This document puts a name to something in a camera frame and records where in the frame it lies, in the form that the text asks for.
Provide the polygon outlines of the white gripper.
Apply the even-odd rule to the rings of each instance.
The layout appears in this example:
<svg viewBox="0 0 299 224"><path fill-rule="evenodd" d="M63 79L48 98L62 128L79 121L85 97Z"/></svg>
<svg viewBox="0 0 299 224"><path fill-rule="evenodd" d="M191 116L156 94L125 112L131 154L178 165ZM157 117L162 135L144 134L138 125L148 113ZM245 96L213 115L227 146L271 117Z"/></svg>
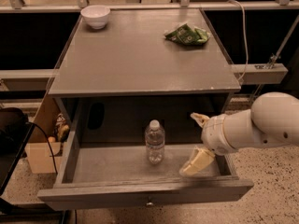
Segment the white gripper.
<svg viewBox="0 0 299 224"><path fill-rule="evenodd" d="M225 114L209 118L204 114L191 113L191 118L202 128L201 139L205 147L194 148L190 158L179 170L182 176L194 176L204 170L215 160L215 154L223 156L236 152L224 134Z"/></svg>

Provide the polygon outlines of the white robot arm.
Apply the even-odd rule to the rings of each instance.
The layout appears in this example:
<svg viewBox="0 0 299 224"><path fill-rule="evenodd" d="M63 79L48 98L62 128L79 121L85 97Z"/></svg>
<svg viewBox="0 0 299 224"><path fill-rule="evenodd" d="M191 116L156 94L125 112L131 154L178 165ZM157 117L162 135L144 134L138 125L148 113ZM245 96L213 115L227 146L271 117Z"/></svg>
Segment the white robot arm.
<svg viewBox="0 0 299 224"><path fill-rule="evenodd" d="M192 113L191 118L202 128L203 145L196 147L180 168L183 176L196 175L217 156L236 153L241 148L299 145L299 99L287 93L265 93L251 108L232 115L210 118Z"/></svg>

